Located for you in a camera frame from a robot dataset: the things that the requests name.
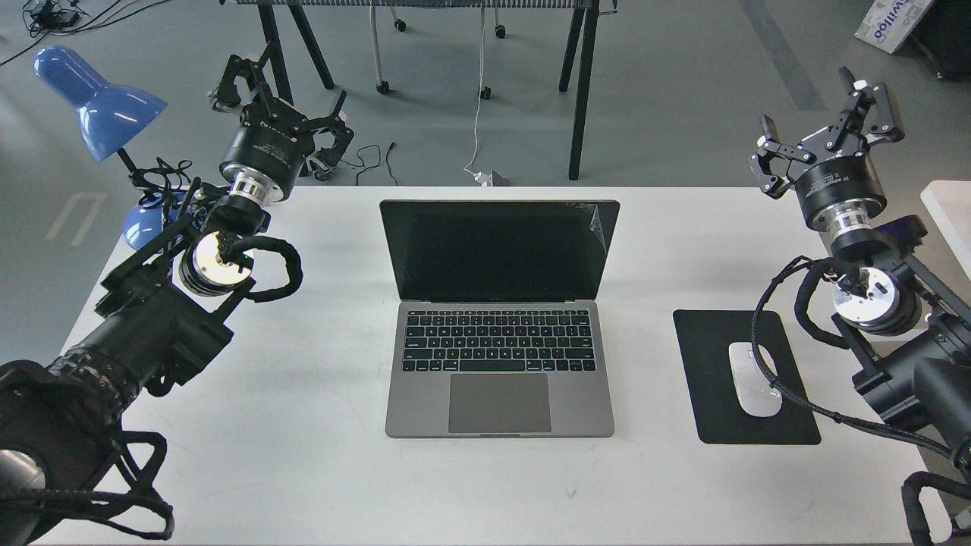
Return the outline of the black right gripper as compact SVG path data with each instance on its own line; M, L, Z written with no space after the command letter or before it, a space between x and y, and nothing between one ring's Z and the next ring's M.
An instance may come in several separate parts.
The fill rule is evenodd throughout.
M762 115L762 137L749 157L757 187L766 196L779 199L793 183L805 225L812 231L825 231L823 212L840 203L863 202L871 218L885 210L887 197L869 150L905 137L896 98L887 84L858 80L847 67L840 67L838 73L847 103L826 131L825 149L853 153L815 163L814 153L807 149L781 144L775 122Z

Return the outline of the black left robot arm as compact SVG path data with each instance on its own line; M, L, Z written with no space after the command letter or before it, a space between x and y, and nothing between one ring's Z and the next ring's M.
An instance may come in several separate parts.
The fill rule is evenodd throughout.
M306 163L330 168L353 131L341 117L309 118L274 96L257 60L232 55L212 94L216 111L240 113L221 164L224 187L193 179L185 191L149 187L161 231L102 281L102 322L49 364L2 366L2 543L27 545L63 519L115 522L139 507L172 535L172 507L153 487L167 452L162 435L125 431L122 415L142 391L187 383L231 342L226 319L240 302L271 302L299 289L291 243L265 235L268 202L287 199Z

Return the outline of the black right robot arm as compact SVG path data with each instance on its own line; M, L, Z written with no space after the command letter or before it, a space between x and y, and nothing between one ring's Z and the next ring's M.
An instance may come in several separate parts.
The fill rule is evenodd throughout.
M764 384L784 400L950 460L961 480L920 471L901 487L912 543L930 545L922 491L969 498L969 305L916 256L927 233L918 215L874 225L887 197L869 153L905 132L887 84L857 79L846 67L838 73L847 102L832 124L787 145L772 118L760 120L762 137L749 158L760 190L773 199L793 190L806 227L827 234L830 250L823 259L798 256L773 277L750 319L748 349ZM793 305L798 324L812 339L856 357L853 388L877 422L808 401L767 366L757 346L762 311L797 271L805 273Z

